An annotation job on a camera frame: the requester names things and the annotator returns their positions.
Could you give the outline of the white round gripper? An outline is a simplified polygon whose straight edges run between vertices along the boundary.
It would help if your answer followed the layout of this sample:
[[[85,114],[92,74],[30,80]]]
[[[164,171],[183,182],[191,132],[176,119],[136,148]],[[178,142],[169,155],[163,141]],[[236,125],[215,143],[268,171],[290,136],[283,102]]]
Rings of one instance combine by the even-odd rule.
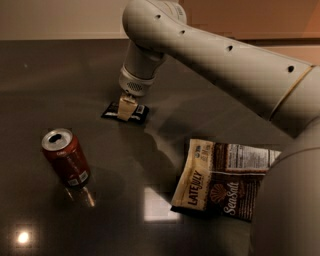
[[[126,93],[122,93],[119,99],[118,118],[120,120],[129,120],[138,106],[138,101],[135,97],[145,96],[153,85],[154,79],[154,70],[142,66],[122,66],[119,85]]]

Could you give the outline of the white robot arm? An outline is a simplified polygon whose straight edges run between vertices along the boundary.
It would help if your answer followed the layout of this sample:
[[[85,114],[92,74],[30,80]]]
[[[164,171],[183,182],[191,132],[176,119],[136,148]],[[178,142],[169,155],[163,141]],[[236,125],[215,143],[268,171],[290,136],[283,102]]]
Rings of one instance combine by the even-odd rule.
[[[293,137],[258,193],[248,256],[320,256],[320,67],[192,28],[174,2],[130,0],[122,24],[121,117],[170,55]]]

